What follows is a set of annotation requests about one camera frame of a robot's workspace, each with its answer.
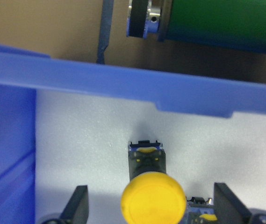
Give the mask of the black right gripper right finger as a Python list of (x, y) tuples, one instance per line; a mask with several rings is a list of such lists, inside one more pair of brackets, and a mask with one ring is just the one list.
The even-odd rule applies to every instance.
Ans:
[(266, 210), (249, 209), (226, 183), (214, 183), (214, 212), (220, 224), (266, 224)]

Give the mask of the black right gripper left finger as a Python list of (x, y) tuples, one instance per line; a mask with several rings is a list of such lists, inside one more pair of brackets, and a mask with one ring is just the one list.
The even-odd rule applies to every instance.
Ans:
[(79, 185), (58, 218), (49, 218), (42, 224), (86, 224), (89, 217), (88, 186)]

